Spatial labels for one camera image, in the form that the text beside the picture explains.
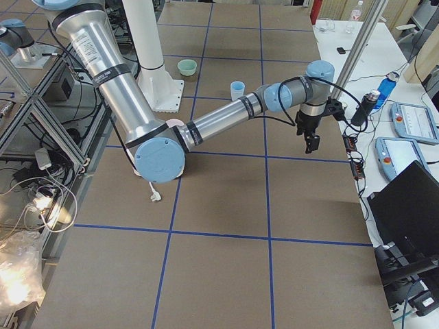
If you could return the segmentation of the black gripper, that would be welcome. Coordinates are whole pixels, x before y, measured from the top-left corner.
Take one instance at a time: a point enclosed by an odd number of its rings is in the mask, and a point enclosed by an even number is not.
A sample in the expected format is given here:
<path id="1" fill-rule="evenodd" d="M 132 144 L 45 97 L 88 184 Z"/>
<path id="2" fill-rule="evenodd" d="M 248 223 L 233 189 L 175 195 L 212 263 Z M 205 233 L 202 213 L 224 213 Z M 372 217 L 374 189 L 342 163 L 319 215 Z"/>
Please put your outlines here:
<path id="1" fill-rule="evenodd" d="M 310 103 L 301 104 L 296 114 L 295 122 L 297 135 L 304 136 L 306 149 L 305 153 L 310 154 L 317 151 L 320 145 L 320 137 L 316 135 L 322 117 L 332 116 L 336 121 L 342 121 L 344 110 L 342 103 L 336 99 L 327 99 L 322 104 Z"/>

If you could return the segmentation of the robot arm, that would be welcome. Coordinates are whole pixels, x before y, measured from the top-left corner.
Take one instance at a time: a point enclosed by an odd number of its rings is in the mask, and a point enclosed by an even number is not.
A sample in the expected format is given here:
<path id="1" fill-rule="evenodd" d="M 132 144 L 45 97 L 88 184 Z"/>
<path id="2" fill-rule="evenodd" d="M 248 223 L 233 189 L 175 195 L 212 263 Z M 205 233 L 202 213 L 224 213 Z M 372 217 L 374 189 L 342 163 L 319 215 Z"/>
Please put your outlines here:
<path id="1" fill-rule="evenodd" d="M 156 118 L 152 103 L 176 89 L 177 81 L 163 68 L 154 8 L 150 1 L 125 1 L 123 6 L 143 69 L 156 78 L 152 87 L 140 83 L 124 62 L 110 31 L 103 1 L 39 1 L 49 26 L 71 41 L 86 70 L 126 131 L 125 145 L 133 149 L 134 164 L 147 181 L 164 183 L 184 170 L 192 148 L 244 121 L 263 118 L 265 111 L 286 112 L 298 106 L 289 122 L 303 136 L 306 152 L 317 150 L 316 128 L 322 117 L 344 119 L 342 105 L 329 97 L 334 68 L 329 62 L 310 63 L 304 76 L 265 85 L 252 93 L 181 126 Z"/>

